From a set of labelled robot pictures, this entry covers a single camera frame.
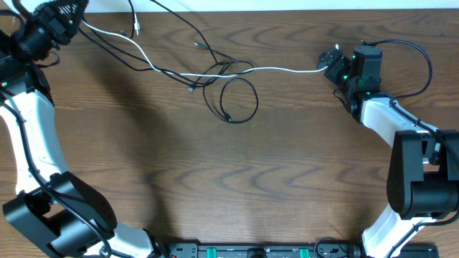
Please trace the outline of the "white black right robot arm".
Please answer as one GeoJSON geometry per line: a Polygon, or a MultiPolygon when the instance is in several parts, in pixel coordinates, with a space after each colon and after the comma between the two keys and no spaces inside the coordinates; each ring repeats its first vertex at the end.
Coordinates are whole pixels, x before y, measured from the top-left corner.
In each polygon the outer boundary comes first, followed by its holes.
{"type": "Polygon", "coordinates": [[[405,244],[421,229],[458,220],[458,132],[423,122],[382,91],[381,66],[377,43],[363,43],[351,57],[335,47],[318,58],[317,70],[336,86],[348,114],[392,149],[388,204],[344,256],[426,257],[429,249],[405,244]]]}

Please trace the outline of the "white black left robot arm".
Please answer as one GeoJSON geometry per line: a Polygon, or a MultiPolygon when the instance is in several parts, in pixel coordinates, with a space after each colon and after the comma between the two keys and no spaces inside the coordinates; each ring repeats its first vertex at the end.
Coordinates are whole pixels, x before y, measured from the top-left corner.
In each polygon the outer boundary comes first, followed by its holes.
{"type": "Polygon", "coordinates": [[[146,230],[116,219],[108,200],[69,170],[55,130],[44,60],[76,35],[86,1],[20,1],[1,14],[19,20],[1,35],[1,117],[17,167],[16,197],[6,220],[49,257],[167,257],[146,230]]]}

